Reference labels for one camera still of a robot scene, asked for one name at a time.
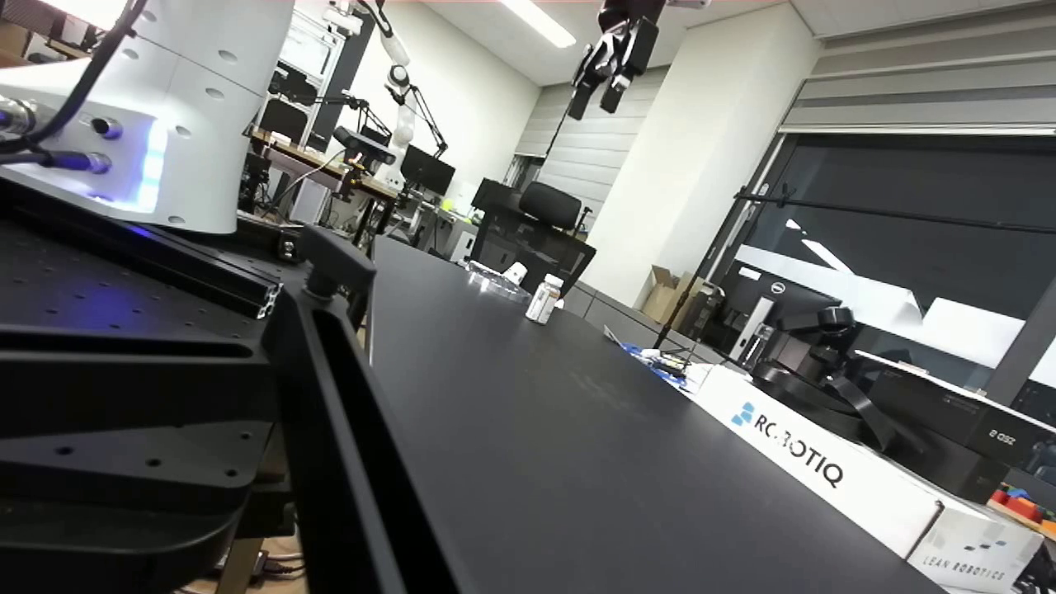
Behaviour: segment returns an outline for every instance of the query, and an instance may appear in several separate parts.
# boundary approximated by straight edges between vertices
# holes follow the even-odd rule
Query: black table
[[[376,246],[380,409],[459,591],[942,591],[584,322]]]

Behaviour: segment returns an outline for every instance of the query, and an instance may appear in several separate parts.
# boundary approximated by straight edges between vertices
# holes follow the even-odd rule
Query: chair
[[[489,207],[472,246],[472,261],[505,270],[516,261],[529,267],[523,280],[524,290],[536,290],[547,275],[561,279],[567,294],[579,279],[595,261],[595,248],[570,237],[564,227],[575,227],[580,201],[530,181],[524,198],[524,211],[516,207]]]

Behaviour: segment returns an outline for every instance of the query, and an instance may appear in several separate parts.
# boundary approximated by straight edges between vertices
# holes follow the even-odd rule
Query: white device
[[[291,18],[294,0],[150,0],[75,120],[41,143],[109,168],[8,165],[0,176],[109,219],[230,236],[244,132]],[[0,70],[0,96],[46,124],[83,70],[87,61]]]

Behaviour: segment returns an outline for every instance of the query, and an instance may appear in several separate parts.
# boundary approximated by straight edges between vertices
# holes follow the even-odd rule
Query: workstation
[[[1056,588],[1051,5],[0,9],[5,591]]]

